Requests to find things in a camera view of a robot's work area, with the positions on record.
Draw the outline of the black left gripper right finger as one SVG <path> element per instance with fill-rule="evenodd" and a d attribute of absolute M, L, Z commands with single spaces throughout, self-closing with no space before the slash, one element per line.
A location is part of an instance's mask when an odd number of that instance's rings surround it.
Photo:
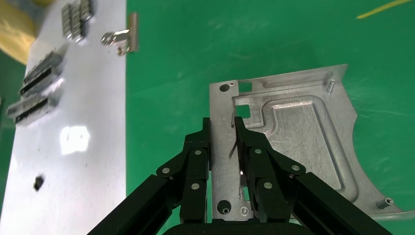
<path fill-rule="evenodd" d="M 236 145 L 254 217 L 280 234 L 386 235 L 388 230 L 312 172 L 275 151 L 265 134 L 234 118 Z"/>

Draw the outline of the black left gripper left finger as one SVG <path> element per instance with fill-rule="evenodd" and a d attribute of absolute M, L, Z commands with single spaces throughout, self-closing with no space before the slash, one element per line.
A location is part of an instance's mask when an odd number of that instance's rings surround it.
<path fill-rule="evenodd" d="M 194 235 L 207 221 L 210 119 L 186 135 L 182 151 L 151 174 L 89 233 L 91 235 L 156 235 L 180 208 L 180 224 L 166 235 Z"/>

